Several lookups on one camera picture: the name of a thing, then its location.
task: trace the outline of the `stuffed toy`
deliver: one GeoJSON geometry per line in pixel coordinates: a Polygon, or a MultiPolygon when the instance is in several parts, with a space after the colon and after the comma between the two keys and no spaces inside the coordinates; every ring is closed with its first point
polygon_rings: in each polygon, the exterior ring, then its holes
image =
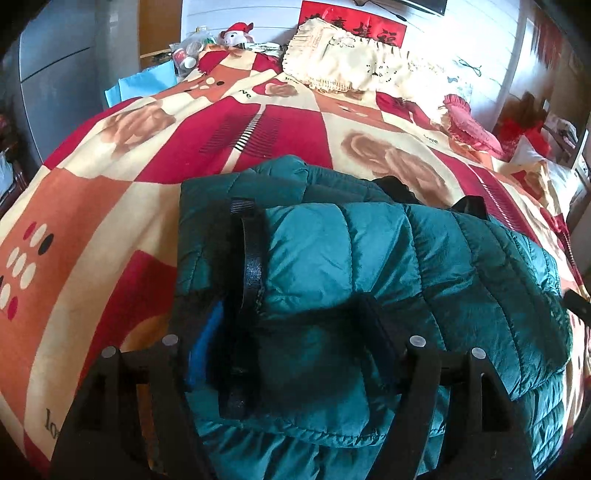
{"type": "Polygon", "coordinates": [[[252,36],[248,34],[253,26],[252,23],[246,25],[244,22],[233,24],[220,32],[220,45],[234,47],[240,43],[254,43],[252,36]]]}

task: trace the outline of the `blue object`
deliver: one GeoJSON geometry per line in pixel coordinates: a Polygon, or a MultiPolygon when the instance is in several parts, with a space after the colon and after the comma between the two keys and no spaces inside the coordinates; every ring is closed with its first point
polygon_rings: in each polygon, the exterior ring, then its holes
{"type": "Polygon", "coordinates": [[[177,76],[173,61],[170,60],[130,77],[119,79],[115,86],[105,91],[105,96],[111,107],[130,98],[155,95],[176,84],[177,76]]]}
{"type": "Polygon", "coordinates": [[[206,380],[207,350],[219,326],[222,324],[222,320],[223,303],[220,301],[213,308],[199,340],[189,352],[189,365],[185,380],[190,388],[195,388],[199,381],[205,382],[206,380]]]}

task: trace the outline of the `red and cream bedspread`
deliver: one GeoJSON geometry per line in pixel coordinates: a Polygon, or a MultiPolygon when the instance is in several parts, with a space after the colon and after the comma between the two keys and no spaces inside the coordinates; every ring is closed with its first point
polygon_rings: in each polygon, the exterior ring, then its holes
{"type": "MultiPolygon", "coordinates": [[[[495,159],[451,140],[413,103],[312,91],[274,59],[237,49],[208,47],[200,68],[87,121],[0,221],[0,420],[42,471],[101,349],[143,348],[164,334],[180,183],[191,177],[294,154],[356,177],[396,175],[435,207],[480,195],[490,214],[552,254],[564,288],[586,294],[552,216],[495,172],[495,159]]],[[[571,323],[565,430],[590,371],[588,335],[571,323]]]]}

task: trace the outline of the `rose print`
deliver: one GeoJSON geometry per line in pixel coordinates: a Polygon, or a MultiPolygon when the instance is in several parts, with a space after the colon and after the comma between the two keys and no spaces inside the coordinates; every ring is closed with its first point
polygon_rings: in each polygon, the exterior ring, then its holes
{"type": "Polygon", "coordinates": [[[296,87],[289,83],[278,85],[276,83],[267,83],[265,85],[265,94],[273,97],[293,97],[297,95],[296,87]]]}
{"type": "Polygon", "coordinates": [[[162,101],[158,100],[108,118],[100,138],[104,142],[116,144],[113,156],[118,158],[174,122],[174,117],[162,109],[162,101]]]}
{"type": "Polygon", "coordinates": [[[376,177],[398,177],[429,206],[451,205],[445,180],[416,155],[361,132],[349,133],[341,147],[350,158],[369,168],[376,177]]]}

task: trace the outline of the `teal puffer jacket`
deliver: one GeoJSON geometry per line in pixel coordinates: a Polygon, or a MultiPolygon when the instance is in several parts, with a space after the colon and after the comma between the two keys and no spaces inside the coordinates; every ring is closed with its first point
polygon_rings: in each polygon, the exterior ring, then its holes
{"type": "MultiPolygon", "coordinates": [[[[545,250],[494,219],[397,204],[371,182],[283,157],[183,183],[178,296],[215,288],[213,259],[230,249],[231,197],[266,209],[271,240],[254,331],[257,412],[227,420],[212,387],[188,395],[220,479],[365,478],[395,407],[342,307],[363,291],[412,335],[449,351],[487,351],[537,471],[555,458],[572,339],[545,250]]],[[[421,471],[436,466],[448,399],[441,388],[421,471]]]]}

